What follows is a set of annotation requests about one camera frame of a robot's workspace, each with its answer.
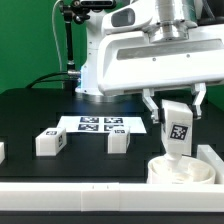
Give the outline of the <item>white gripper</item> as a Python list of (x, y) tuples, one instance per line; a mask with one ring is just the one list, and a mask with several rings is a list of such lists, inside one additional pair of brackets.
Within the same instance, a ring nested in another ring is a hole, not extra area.
[(224, 81), (224, 36), (191, 32), (185, 41), (151, 43), (141, 32), (105, 37), (99, 46), (97, 83), (105, 95), (142, 91), (142, 101), (159, 123), (154, 90), (191, 86), (193, 117), (202, 117), (206, 84)]

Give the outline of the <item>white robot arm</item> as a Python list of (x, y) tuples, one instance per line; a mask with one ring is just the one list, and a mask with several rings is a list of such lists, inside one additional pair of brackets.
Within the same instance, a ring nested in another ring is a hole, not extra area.
[(224, 82), (224, 24), (199, 26), (205, 0), (135, 0), (103, 17), (97, 84), (105, 95), (138, 93), (157, 123), (156, 91), (190, 88), (192, 109), (208, 85)]

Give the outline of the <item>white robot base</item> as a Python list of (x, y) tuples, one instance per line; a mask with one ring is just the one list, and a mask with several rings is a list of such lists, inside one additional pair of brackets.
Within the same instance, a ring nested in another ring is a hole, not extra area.
[(81, 81), (75, 89), (79, 98), (92, 102), (108, 102), (108, 98), (98, 90), (97, 84), (97, 54), (103, 39), (101, 25), (105, 15), (105, 11), (91, 11), (90, 19), (86, 21), (87, 59), (81, 67)]

